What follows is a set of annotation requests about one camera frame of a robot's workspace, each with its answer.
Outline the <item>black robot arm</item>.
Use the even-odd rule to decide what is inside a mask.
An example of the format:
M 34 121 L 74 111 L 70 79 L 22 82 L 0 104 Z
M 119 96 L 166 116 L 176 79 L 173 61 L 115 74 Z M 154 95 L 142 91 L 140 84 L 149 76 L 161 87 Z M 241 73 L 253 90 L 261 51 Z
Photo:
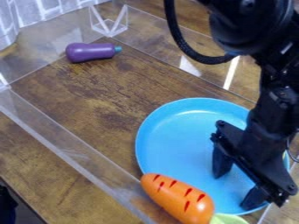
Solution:
M 260 66 L 256 106 L 246 127 L 216 122 L 212 172 L 221 177 L 234 165 L 254 182 L 240 207 L 262 202 L 281 206 L 297 186 L 282 154 L 299 132 L 299 13 L 293 0 L 197 0 L 209 10 L 214 42 L 226 52 L 250 56 Z

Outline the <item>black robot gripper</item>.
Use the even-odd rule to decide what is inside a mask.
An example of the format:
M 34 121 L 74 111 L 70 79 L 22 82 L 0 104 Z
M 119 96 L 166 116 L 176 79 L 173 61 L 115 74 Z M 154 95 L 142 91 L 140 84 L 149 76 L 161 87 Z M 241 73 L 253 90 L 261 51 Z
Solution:
M 246 127 L 216 121 L 212 174 L 220 178 L 236 166 L 253 181 L 254 186 L 240 202 L 244 210 L 265 203 L 281 206 L 297 193 L 297 186 L 284 167 L 282 154 L 294 136 L 299 123 L 299 100 L 290 97 L 258 98 L 246 116 Z

